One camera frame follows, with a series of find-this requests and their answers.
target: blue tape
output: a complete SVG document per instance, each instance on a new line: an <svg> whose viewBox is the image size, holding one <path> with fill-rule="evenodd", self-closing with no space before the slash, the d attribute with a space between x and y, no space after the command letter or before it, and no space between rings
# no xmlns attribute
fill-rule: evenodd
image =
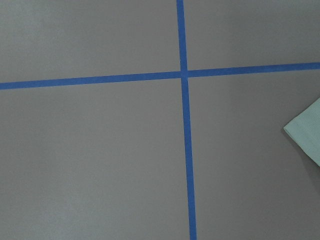
<svg viewBox="0 0 320 240"><path fill-rule="evenodd" d="M64 78L64 79L52 79L52 80L16 81L16 82L0 83L0 90L41 88L41 87L68 86L68 85L84 85L84 84L119 83L119 82L132 82L132 81L145 81L145 80L160 80L160 79L178 79L180 77L181 77L181 74L179 71L169 71L169 72L140 73L140 74L126 74L126 75Z"/></svg>
<svg viewBox="0 0 320 240"><path fill-rule="evenodd" d="M190 78L191 77L194 78L194 77L208 77L208 76L222 76L222 75L236 75L236 74L258 74L258 73L316 70L316 69L320 69L320 62L190 70L188 71L188 76Z"/></svg>
<svg viewBox="0 0 320 240"><path fill-rule="evenodd" d="M180 69L181 69L181 92L182 92L182 110L183 110L183 129L184 129L184 152L186 168L186 187L188 197L188 214L189 214L189 234L190 240L197 239L196 227L196 203L195 203L195 186L194 186L194 167L192 158L192 141L191 141L191 120L190 120L190 101L189 101L189 84L188 84L188 63L187 63L187 44L184 1L176 1Z"/></svg>

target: vertical blue line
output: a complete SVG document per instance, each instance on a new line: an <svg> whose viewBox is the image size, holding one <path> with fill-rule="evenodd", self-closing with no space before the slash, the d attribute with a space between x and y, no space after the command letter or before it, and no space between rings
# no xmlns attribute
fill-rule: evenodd
<svg viewBox="0 0 320 240"><path fill-rule="evenodd" d="M196 227L196 203L194 186L194 167L192 159L191 142L191 120L190 120L190 102L189 102L189 84L188 84L188 64L187 64L187 44L184 1L176 0L180 70L181 70L181 92L182 92L182 110L183 110L183 129L184 129L184 151L186 168L186 187L188 196L188 214L189 214L189 234L190 240L197 239Z"/></svg>

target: mint green paper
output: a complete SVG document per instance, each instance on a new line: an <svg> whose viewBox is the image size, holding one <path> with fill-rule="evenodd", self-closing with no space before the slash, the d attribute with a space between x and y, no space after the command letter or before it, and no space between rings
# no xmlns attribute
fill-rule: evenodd
<svg viewBox="0 0 320 240"><path fill-rule="evenodd" d="M283 129L320 166L320 98Z"/></svg>

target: gray panel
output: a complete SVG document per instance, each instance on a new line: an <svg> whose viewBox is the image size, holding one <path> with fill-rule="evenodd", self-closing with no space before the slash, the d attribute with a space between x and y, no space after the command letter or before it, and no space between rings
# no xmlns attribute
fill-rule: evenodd
<svg viewBox="0 0 320 240"><path fill-rule="evenodd" d="M172 0L1 0L0 82L176 71Z"/></svg>
<svg viewBox="0 0 320 240"><path fill-rule="evenodd" d="M190 69L320 61L318 0L185 0Z"/></svg>
<svg viewBox="0 0 320 240"><path fill-rule="evenodd" d="M180 81L0 91L0 236L188 239Z"/></svg>
<svg viewBox="0 0 320 240"><path fill-rule="evenodd" d="M320 71L192 78L199 240L320 237L320 167L283 131L320 97Z"/></svg>

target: folded napkin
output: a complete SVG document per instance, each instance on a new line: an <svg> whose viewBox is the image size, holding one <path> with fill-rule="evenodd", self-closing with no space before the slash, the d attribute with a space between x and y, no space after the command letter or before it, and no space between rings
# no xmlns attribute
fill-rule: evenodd
<svg viewBox="0 0 320 240"><path fill-rule="evenodd" d="M320 166L320 98L283 129Z"/></svg>

